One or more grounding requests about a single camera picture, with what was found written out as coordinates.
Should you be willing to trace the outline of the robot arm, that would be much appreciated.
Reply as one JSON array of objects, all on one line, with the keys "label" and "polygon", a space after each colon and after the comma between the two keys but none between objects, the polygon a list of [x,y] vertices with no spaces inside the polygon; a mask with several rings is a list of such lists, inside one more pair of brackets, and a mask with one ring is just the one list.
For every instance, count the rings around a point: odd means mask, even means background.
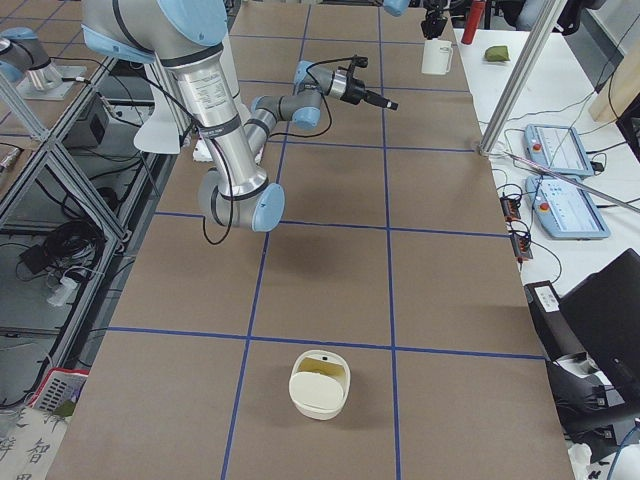
[{"label": "robot arm", "polygon": [[204,216],[220,226],[269,232],[285,208],[283,188],[269,180],[255,158],[278,122],[311,130],[328,97],[357,105],[397,109],[397,103],[354,77],[367,58],[351,56],[348,68],[331,71],[321,62],[299,62],[290,96],[254,100],[243,120],[221,58],[228,33],[221,1],[86,1],[82,7],[86,45],[121,60],[160,62],[175,78],[181,106],[215,162],[198,192]]},{"label": "robot arm", "polygon": [[446,1],[437,0],[383,0],[383,10],[394,16],[399,17],[403,15],[408,8],[423,8],[425,11],[425,17],[421,21],[420,26],[423,37],[426,40],[433,40],[439,38],[445,28],[447,19],[445,18]]}]

